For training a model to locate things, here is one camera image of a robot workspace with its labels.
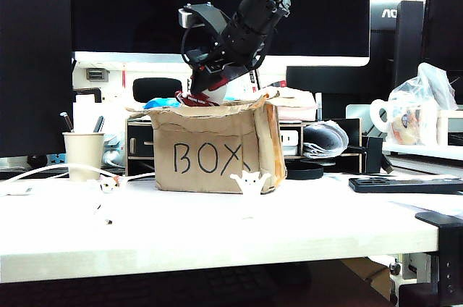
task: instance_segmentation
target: white desk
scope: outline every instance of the white desk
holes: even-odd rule
[[[175,193],[154,181],[105,195],[95,185],[23,181],[0,198],[0,282],[162,272],[437,250],[415,211],[324,177],[285,181],[242,217],[242,195]]]

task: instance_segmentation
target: cardboard box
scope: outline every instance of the cardboard box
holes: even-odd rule
[[[161,190],[241,193],[230,174],[270,173],[263,193],[286,177],[276,107],[256,102],[148,111]]]
[[[388,267],[371,261],[369,258],[346,258],[341,261],[385,299],[389,300],[391,296],[391,278]]]

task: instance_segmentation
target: paper cup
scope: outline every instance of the paper cup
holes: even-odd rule
[[[68,164],[85,164],[101,168],[104,133],[63,133]],[[97,180],[100,173],[76,167],[69,168],[69,178],[73,182],[89,179]]]

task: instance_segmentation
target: office chair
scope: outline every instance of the office chair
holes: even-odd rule
[[[133,98],[146,103],[153,98],[172,98],[182,89],[182,82],[170,77],[142,77],[135,79],[132,86]]]

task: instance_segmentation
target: black drawer unit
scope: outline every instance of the black drawer unit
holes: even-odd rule
[[[153,128],[150,120],[128,119],[126,175],[154,172]]]

